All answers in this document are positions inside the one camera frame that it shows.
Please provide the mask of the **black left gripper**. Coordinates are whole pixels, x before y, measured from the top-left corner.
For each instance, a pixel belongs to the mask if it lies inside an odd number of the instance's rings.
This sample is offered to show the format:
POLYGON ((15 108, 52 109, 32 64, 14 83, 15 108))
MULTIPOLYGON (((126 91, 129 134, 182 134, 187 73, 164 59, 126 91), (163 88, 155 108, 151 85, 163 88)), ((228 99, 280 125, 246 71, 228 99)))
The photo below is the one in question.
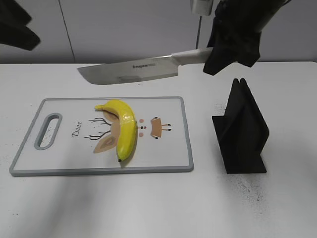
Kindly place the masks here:
POLYGON ((24 50, 33 50, 40 42, 27 27, 32 17, 14 0, 0 2, 0 43, 24 50))

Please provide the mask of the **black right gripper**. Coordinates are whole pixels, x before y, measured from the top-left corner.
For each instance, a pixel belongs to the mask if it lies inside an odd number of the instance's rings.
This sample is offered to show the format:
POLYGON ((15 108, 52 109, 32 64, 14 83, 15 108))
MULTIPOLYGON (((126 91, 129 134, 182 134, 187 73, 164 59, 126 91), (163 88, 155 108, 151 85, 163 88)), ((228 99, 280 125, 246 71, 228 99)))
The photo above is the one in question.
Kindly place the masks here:
POLYGON ((260 58, 261 33, 244 28, 245 0, 221 0, 215 10, 208 47, 212 52, 203 72, 216 75, 233 62, 252 67, 260 58))

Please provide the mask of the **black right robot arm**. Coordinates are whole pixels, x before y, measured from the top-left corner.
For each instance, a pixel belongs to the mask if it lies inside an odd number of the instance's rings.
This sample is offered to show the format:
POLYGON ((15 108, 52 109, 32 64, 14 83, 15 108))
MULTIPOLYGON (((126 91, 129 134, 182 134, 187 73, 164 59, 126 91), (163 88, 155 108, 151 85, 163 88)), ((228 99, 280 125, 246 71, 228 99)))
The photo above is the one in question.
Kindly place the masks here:
POLYGON ((252 67, 260 58, 263 28, 287 0, 221 0, 215 10, 203 72, 216 75, 238 62, 252 67))

